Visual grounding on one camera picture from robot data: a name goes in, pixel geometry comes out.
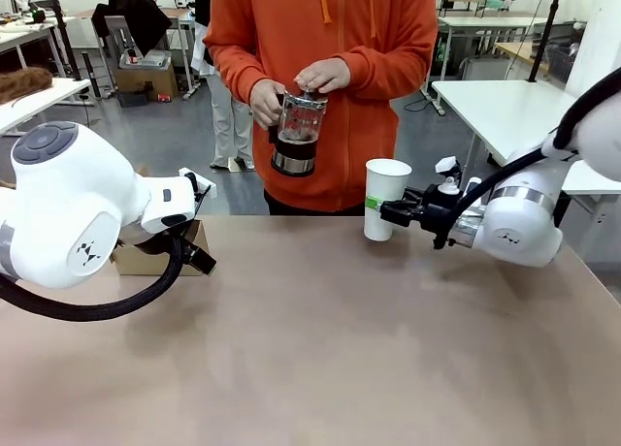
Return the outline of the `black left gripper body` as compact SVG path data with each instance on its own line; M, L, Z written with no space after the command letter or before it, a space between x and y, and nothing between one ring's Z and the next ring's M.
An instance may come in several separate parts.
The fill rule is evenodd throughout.
M180 276L209 275L216 259L210 254L203 222L195 219L190 225L175 228L172 233L184 233L181 241L182 262ZM159 276L170 260L168 242L171 232L158 234L137 245L125 245L125 274Z

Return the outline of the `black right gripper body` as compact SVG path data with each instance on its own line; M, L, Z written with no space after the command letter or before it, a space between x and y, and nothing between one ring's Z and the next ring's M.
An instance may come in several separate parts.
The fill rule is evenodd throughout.
M463 198L464 191L454 184L431 184L423 193L420 227L429 233L447 233L453 226L446 216Z

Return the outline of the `person's left hand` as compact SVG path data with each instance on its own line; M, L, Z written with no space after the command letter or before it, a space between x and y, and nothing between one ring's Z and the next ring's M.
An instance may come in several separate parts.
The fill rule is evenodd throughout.
M313 62L296 76L294 82L302 90L326 94L347 87L350 79L347 64L336 57Z

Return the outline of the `person's right hand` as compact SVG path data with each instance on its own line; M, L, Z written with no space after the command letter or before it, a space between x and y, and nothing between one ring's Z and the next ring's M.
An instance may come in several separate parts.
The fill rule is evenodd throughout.
M254 120L267 130L277 125L282 113L278 97L285 93L285 86L274 80L260 80L252 87L249 106Z

